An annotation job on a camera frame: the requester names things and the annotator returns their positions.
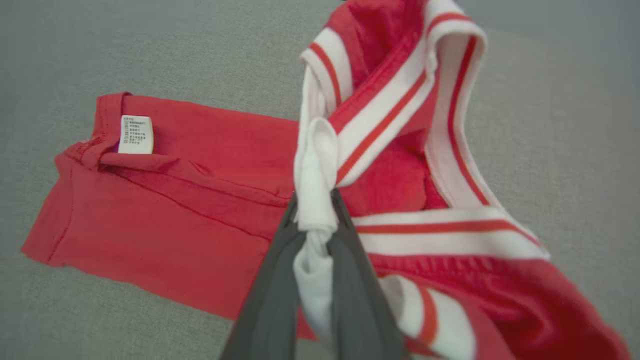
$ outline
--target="clothing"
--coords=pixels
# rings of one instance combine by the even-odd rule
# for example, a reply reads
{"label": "clothing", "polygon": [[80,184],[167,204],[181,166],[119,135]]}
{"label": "clothing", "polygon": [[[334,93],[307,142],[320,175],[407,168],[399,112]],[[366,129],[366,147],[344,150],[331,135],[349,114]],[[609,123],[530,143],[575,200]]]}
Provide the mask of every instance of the clothing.
{"label": "clothing", "polygon": [[[335,165],[325,184],[341,187],[415,350],[627,359],[473,162],[463,121],[484,47],[451,0],[340,6],[301,56],[301,127],[323,130],[308,143],[322,145],[322,174]],[[153,154],[117,153],[122,115],[153,120]],[[296,139],[309,134],[261,115],[101,97],[92,138],[56,158],[60,180],[23,251],[233,319],[301,174]]]}

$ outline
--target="red garment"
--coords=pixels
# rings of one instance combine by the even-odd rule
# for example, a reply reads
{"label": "red garment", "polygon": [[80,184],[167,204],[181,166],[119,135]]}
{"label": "red garment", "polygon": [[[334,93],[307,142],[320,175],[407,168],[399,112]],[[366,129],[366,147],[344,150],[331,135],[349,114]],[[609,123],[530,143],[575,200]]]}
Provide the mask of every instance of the red garment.
{"label": "red garment", "polygon": [[[451,0],[350,0],[302,54],[363,245],[380,276],[414,284],[422,316],[406,333],[421,350],[628,359],[473,162],[463,121],[483,49]],[[122,115],[153,120],[153,154],[117,153]],[[56,158],[60,180],[23,251],[234,319],[293,191],[296,136],[286,120],[101,97],[92,139]]]}

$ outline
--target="gray background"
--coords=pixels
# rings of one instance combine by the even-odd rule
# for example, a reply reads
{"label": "gray background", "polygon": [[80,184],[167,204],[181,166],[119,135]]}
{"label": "gray background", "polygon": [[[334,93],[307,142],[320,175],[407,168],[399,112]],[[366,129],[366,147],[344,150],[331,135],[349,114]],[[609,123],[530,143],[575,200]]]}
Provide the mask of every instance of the gray background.
{"label": "gray background", "polygon": [[[502,203],[640,356],[638,9],[603,3],[463,1],[490,36],[467,134]],[[97,96],[128,90],[295,119],[298,54],[337,4],[0,2],[0,355],[219,354],[230,322],[19,248],[57,179],[53,157],[90,135]],[[302,341],[300,359],[327,357]]]}

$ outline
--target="clothing tag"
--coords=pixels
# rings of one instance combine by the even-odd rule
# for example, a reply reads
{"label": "clothing tag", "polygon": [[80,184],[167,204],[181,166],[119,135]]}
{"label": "clothing tag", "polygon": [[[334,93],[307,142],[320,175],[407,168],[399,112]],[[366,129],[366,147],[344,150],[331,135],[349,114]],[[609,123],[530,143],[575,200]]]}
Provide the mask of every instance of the clothing tag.
{"label": "clothing tag", "polygon": [[120,119],[120,154],[151,154],[154,151],[154,128],[151,118],[122,115]]}

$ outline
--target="white care label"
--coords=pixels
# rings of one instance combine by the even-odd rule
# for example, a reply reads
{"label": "white care label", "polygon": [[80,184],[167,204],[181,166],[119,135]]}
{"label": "white care label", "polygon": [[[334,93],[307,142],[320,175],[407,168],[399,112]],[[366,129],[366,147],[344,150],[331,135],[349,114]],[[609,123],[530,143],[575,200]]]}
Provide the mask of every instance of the white care label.
{"label": "white care label", "polygon": [[154,128],[151,118],[122,115],[120,118],[120,154],[151,154],[154,151]]}

